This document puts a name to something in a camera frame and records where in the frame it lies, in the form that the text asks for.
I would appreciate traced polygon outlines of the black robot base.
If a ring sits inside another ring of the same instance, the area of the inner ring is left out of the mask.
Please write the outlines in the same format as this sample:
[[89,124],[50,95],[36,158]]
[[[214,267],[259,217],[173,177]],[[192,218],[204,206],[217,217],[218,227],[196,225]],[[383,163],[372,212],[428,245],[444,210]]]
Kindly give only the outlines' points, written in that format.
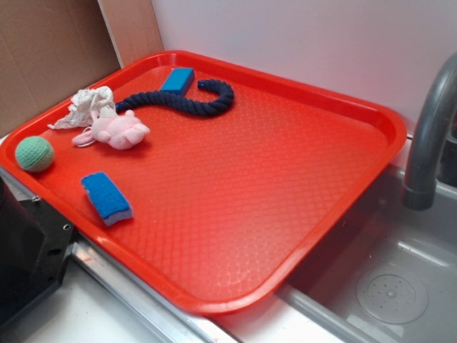
[[74,235],[48,202],[18,200],[1,181],[1,329],[61,286]]

